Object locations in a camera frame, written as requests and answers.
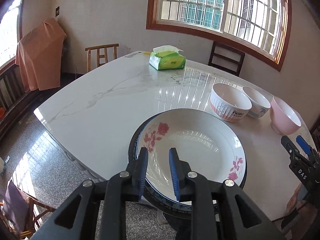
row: dark plate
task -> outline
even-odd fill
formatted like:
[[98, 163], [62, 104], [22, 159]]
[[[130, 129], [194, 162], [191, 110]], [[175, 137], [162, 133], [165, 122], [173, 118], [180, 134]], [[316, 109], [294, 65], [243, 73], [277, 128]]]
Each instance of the dark plate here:
[[[129, 163], [132, 162], [133, 160], [136, 159], [136, 153], [137, 153], [137, 146], [138, 146], [138, 138], [145, 127], [145, 125], [154, 117], [156, 117], [159, 114], [154, 115], [153, 117], [150, 117], [148, 120], [143, 122], [139, 128], [135, 131], [135, 133], [132, 136], [132, 139], [129, 144], [129, 150], [128, 150], [128, 155], [129, 155]], [[244, 177], [242, 179], [242, 182], [240, 184], [240, 187], [243, 188], [245, 184], [245, 180], [247, 178], [247, 161], [245, 165], [245, 172], [244, 172]], [[160, 209], [161, 211], [175, 216], [179, 218], [185, 218], [185, 219], [190, 219], [191, 217], [191, 206], [183, 205], [176, 203], [163, 195], [161, 195], [159, 192], [157, 192], [151, 185], [150, 183], [146, 180], [145, 183], [145, 188], [143, 192], [143, 196], [148, 200], [152, 205], [154, 205], [156, 208]], [[218, 208], [217, 205], [214, 205], [215, 212], [218, 213]]]

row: triangular cutout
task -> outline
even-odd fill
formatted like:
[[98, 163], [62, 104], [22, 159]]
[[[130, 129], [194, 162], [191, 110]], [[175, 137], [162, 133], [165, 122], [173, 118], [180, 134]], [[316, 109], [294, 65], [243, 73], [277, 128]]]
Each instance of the triangular cutout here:
[[71, 229], [73, 227], [73, 223], [75, 222], [80, 202], [81, 196], [78, 195], [68, 206], [66, 206], [64, 210], [61, 211], [61, 213], [54, 220], [54, 223], [61, 227]]
[[243, 226], [245, 228], [250, 228], [261, 224], [261, 219], [252, 211], [245, 201], [239, 195], [236, 195], [235, 198], [238, 204]]

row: wall switch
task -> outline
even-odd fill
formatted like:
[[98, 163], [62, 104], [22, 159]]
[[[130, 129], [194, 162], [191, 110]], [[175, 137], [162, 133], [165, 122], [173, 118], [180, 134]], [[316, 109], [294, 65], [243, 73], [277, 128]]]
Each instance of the wall switch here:
[[56, 17], [59, 15], [59, 13], [60, 13], [60, 6], [56, 8]]

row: purple cushion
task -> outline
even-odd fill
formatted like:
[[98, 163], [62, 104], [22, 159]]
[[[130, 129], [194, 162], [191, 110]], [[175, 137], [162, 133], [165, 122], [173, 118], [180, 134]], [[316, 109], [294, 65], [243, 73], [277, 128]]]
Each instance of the purple cushion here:
[[14, 223], [15, 229], [19, 233], [25, 231], [29, 206], [21, 197], [12, 180], [10, 180], [7, 192], [5, 193], [3, 209], [5, 214]]

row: window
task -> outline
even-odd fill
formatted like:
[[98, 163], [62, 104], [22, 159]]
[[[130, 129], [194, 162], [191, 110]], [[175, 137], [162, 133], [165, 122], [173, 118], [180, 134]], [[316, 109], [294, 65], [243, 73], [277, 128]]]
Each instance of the window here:
[[21, 0], [14, 0], [0, 23], [0, 66], [17, 53], [19, 39], [18, 22]]
[[289, 3], [289, 0], [149, 0], [147, 28], [211, 38], [263, 58], [280, 70], [278, 65], [283, 63], [282, 55], [285, 56], [288, 44], [286, 34], [287, 31], [290, 34], [291, 28]]

